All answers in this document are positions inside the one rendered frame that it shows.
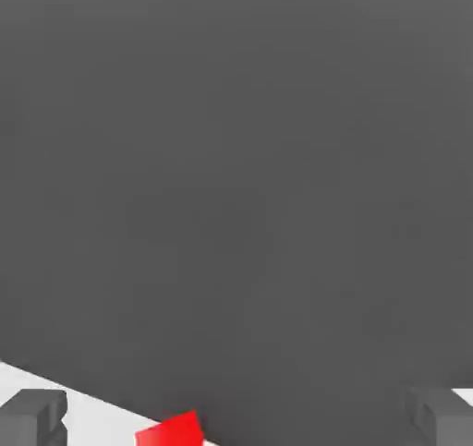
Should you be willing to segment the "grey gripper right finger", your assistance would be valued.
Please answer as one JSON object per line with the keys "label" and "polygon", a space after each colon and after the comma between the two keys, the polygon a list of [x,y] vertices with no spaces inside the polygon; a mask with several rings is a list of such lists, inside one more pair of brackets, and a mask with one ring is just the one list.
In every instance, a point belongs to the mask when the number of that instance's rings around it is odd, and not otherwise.
{"label": "grey gripper right finger", "polygon": [[452,389],[408,388],[405,414],[405,446],[473,446],[473,405]]}

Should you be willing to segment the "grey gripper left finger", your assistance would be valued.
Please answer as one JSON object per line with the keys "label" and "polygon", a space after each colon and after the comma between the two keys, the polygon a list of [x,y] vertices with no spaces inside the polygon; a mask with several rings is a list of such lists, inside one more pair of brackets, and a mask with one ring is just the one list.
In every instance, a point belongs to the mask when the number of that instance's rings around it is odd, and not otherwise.
{"label": "grey gripper left finger", "polygon": [[67,446],[67,393],[22,389],[0,406],[0,446]]}

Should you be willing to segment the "small red cube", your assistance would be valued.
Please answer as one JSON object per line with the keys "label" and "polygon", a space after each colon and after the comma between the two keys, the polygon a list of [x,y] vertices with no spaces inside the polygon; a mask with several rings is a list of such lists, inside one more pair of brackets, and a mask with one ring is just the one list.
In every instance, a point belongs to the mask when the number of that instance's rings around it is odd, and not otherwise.
{"label": "small red cube", "polygon": [[203,446],[204,435],[195,410],[170,417],[135,434],[136,446]]}

